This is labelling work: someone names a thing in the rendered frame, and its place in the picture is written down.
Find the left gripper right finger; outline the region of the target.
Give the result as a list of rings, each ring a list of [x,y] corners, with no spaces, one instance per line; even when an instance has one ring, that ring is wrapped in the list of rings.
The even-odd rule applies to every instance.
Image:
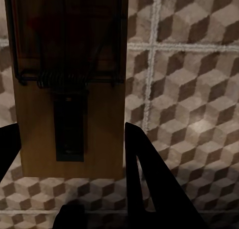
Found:
[[[138,156],[156,212],[144,209]],[[128,229],[209,229],[144,131],[125,123]]]

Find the mousetrap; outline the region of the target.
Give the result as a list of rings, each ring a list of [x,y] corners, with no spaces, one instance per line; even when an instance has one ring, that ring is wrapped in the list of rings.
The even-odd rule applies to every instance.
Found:
[[[122,179],[128,0],[4,0],[22,177]]]

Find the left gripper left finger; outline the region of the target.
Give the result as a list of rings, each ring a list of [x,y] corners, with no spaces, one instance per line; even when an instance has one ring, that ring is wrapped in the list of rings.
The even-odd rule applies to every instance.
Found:
[[[20,149],[21,138],[18,124],[0,127],[0,182]]]

